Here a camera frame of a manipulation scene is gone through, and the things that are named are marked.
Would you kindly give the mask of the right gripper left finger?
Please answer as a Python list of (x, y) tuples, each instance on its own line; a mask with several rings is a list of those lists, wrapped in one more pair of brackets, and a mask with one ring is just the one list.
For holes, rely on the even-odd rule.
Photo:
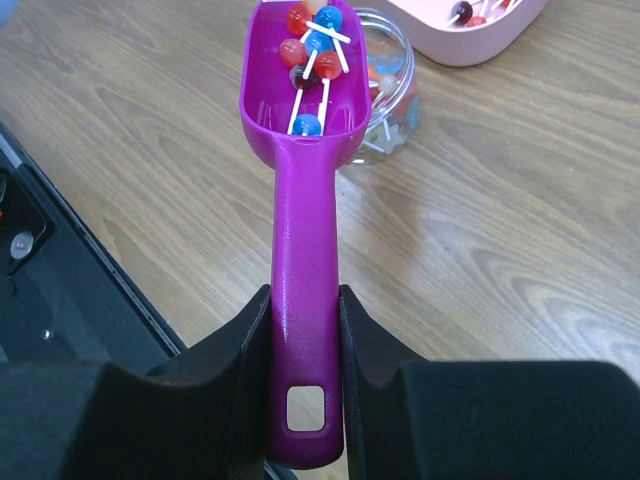
[(5, 479), (260, 479), (270, 296), (137, 375), (110, 362), (1, 368)]

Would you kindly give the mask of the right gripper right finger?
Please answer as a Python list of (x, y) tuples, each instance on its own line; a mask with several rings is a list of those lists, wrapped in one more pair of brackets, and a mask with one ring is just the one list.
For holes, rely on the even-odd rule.
[(601, 361), (431, 361), (340, 289), (353, 479), (635, 479), (639, 388)]

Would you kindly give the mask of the magenta plastic scoop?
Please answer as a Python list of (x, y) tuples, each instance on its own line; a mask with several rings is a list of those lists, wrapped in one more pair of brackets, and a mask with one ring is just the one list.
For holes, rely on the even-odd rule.
[(366, 41), (338, 3), (348, 71), (298, 94), (280, 58), (288, 1), (259, 2), (248, 24), (239, 108), (254, 153), (275, 172), (269, 458), (298, 469), (343, 451), (335, 176), (371, 117)]

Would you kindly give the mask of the clear plastic cup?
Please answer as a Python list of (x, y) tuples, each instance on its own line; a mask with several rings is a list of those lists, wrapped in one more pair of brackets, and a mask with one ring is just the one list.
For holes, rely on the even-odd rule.
[(374, 8), (355, 9), (366, 40), (372, 114), (364, 139), (350, 161), (373, 164), (398, 155), (421, 120), (416, 59), (408, 35)]

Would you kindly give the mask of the pink tray of lollipops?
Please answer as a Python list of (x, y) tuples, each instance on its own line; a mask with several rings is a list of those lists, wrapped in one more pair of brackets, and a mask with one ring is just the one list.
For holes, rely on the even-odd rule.
[(475, 66), (496, 57), (547, 5), (539, 0), (478, 1), (472, 16), (483, 17), (485, 21), (466, 26), (451, 22), (453, 1), (364, 1), (362, 4), (390, 16), (416, 51), (451, 67)]

